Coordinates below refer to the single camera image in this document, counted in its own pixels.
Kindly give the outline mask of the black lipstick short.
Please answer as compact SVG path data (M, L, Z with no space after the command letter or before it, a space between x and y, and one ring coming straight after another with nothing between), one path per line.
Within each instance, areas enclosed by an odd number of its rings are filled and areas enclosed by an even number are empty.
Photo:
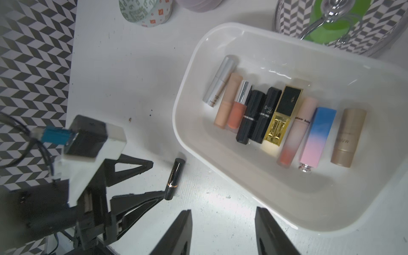
M252 141L262 143L281 94L282 91L280 89L274 87L268 89L265 102L262 104L258 115L255 129L250 137Z

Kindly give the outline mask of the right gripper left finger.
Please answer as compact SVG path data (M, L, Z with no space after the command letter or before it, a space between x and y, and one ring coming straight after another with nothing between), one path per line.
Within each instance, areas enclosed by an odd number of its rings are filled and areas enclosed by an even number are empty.
M191 210L181 211L150 254L189 255L192 229L193 220Z

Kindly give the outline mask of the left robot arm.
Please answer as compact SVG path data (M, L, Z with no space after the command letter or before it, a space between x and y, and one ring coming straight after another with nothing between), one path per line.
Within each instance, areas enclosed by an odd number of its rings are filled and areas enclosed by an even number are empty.
M95 254L125 235L164 191L116 195L107 188L142 174L153 162L123 154L122 127L77 115L69 128L28 129L5 113L1 122L37 147L52 181L1 192L1 248L10 249L74 227L74 253Z

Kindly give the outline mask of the beige small lipstick tube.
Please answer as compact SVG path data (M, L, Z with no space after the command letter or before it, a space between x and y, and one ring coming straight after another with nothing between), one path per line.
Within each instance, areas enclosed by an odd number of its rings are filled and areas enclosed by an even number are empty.
M347 108L343 111L330 160L333 164L351 167L366 115L367 111L359 108Z

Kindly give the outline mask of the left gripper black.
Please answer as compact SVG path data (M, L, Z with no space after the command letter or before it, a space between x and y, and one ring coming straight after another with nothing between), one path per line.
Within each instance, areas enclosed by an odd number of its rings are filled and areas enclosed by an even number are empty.
M137 165L127 170L116 171L116 164ZM121 154L118 159L105 159L80 196L79 218L76 231L79 248L89 250L98 244L109 245L125 235L150 209L164 199L165 191L143 194L116 195L110 200L108 210L106 188L114 186L153 168L150 160Z

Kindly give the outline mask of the gold black lipstick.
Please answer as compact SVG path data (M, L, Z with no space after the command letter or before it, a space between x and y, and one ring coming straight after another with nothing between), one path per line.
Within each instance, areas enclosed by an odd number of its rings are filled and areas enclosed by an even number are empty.
M265 141L281 145L302 92L301 88L285 86L264 136Z

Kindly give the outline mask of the black lipstick long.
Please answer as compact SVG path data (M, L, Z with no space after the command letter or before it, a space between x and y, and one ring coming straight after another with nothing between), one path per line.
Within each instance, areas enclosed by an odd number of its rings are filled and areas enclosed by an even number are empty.
M165 200L172 200L174 193L178 187L181 174L183 172L186 161L182 158L176 158L169 176L166 189L165 189Z

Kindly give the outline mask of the peach lipstick tube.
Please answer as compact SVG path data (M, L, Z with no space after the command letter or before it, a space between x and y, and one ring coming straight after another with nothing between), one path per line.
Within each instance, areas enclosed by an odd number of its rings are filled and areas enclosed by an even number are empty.
M243 77L238 73L232 73L229 78L221 105L214 120L214 125L220 129L225 129L225 125L232 110L234 99L237 95L237 91L242 80Z

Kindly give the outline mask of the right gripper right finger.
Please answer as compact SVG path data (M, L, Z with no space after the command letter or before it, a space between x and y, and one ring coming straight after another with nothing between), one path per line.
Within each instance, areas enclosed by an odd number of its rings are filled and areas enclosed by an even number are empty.
M300 255L268 209L257 207L255 227L259 255Z

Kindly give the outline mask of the blue pink lipstick tube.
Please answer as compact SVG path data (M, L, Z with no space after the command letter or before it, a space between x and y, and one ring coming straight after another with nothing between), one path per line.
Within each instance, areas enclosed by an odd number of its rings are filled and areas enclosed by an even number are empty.
M336 117L337 110L318 107L312 119L312 126L307 141L300 157L299 169L310 172L319 164L331 127Z

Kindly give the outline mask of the orange lip gloss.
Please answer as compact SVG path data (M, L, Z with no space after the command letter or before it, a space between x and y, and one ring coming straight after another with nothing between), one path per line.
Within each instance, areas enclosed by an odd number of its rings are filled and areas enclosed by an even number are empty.
M241 82L227 121L227 126L230 130L237 130L239 128L252 88L253 85L249 81L243 80Z

